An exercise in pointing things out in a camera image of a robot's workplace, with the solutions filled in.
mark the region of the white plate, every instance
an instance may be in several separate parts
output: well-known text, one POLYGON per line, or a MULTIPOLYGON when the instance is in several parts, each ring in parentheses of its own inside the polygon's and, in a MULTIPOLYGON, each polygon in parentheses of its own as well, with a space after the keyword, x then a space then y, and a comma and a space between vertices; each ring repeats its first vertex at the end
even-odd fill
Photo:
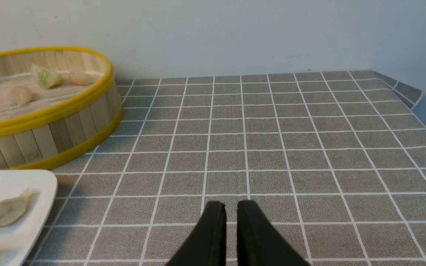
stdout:
POLYGON ((31 188, 24 215, 14 224, 0 227, 0 266, 21 266, 34 246, 57 192, 57 178, 45 170, 0 171, 0 201, 31 188))

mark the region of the white grout line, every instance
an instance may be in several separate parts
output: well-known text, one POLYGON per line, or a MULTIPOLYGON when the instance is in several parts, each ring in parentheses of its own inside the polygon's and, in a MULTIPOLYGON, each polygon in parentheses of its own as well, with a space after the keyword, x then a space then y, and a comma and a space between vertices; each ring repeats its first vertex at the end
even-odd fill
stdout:
POLYGON ((167 172, 167 167, 169 165, 170 153, 172 152, 172 147, 174 145, 175 133, 177 131, 177 126, 179 125, 179 118, 180 118, 180 113, 182 112, 182 106, 183 106, 183 101, 185 99, 187 84, 188 84, 188 78, 186 78, 186 81, 185 81, 185 87, 184 87, 184 92, 183 92, 183 96, 182 96, 182 101, 180 102, 179 113, 177 114, 177 119, 175 121, 174 136, 172 137, 172 140, 170 141, 169 153, 167 154, 167 159, 166 159, 165 165, 164 165, 164 173, 162 174, 162 178, 160 180, 159 191, 157 192, 157 197, 156 197, 156 201, 155 201, 155 204, 154 204, 154 210, 152 211, 151 222, 149 223, 149 228, 147 229, 147 234, 146 234, 146 238, 144 240, 144 245, 142 246, 141 260, 140 260, 139 266, 142 266, 142 262, 144 260, 145 255, 146 255, 147 242, 149 241, 149 236, 150 236, 151 231, 152 231, 152 224, 154 224, 154 218, 155 218, 155 215, 156 215, 156 212, 157 212, 157 206, 159 205, 160 194, 162 192, 162 186, 164 184, 165 174, 167 172))
POLYGON ((243 123, 243 145, 244 145, 244 166, 246 168, 246 191, 247 191, 247 199, 251 199, 251 190, 249 183, 249 163, 247 160, 247 138, 246 138, 246 120, 244 115, 244 94, 242 89, 242 76, 240 76, 240 88, 241 88, 241 113, 242 113, 242 123, 243 123))
POLYGON ((302 236, 303 236, 303 242, 305 243, 307 258, 311 259, 310 247, 308 245, 308 239, 307 239, 307 234, 305 232, 305 226, 303 225, 303 219, 302 219, 299 202, 298 202, 297 195, 296 195, 294 180, 292 179, 292 174, 290 172, 289 159, 288 159, 287 152, 286 152, 286 149, 285 149, 284 138, 282 136, 282 130, 280 128, 280 123, 279 123, 279 117, 277 116, 277 110, 276 110, 275 104, 274 104, 275 103, 274 102, 274 96, 272 95, 271 84, 269 82, 269 75, 267 75, 267 81, 268 81, 269 91, 270 91, 271 98, 272 98, 272 106, 274 107, 275 122, 277 123, 277 129, 279 130, 280 142, 281 142, 281 145, 282 145, 282 150, 284 151, 284 159, 285 159, 285 164, 286 164, 287 170, 288 170, 287 172, 289 174, 289 181, 290 181, 290 185, 291 185, 291 188, 292 188, 292 192, 294 193, 295 207, 296 207, 296 210, 297 210, 297 215, 299 217, 301 232, 302 232, 302 236))
POLYGON ((336 178, 335 171, 333 170, 333 165, 331 165, 330 159, 329 159, 329 157, 327 155, 325 147, 323 146, 323 142, 321 141, 320 134, 318 134, 317 127, 315 126, 315 122, 313 121, 313 118, 311 117, 311 113, 310 113, 310 110, 308 109, 307 104, 305 105, 305 108, 307 109, 308 115, 310 116, 310 120, 311 120, 311 123, 313 125, 313 129, 316 132, 316 135, 317 135, 317 138, 318 138, 318 142, 320 143, 320 146, 321 146, 321 148, 323 150, 323 153, 324 153, 325 158, 326 158, 327 163, 328 163, 328 167, 331 169, 331 174, 333 175, 333 179, 335 180, 336 186, 338 187, 338 191, 341 194, 341 199, 343 200, 343 203, 344 203, 344 205, 346 207, 346 211, 348 212, 349 218, 350 218, 351 222, 353 223, 353 227, 355 229, 356 236, 357 236, 357 239, 358 239, 359 244, 361 246, 361 249, 362 249, 362 252, 364 254, 364 257, 365 257, 365 259, 367 261, 368 266, 372 266, 371 262, 369 261, 369 256, 367 255, 364 243, 362 242, 361 235, 360 235, 360 233, 358 231, 358 227, 357 227, 357 225, 355 223, 355 219, 353 218, 353 214, 351 213, 351 210, 349 209, 348 203, 346 202, 345 196, 343 195, 343 190, 341 189, 341 186, 340 186, 340 184, 338 182, 338 179, 336 178))

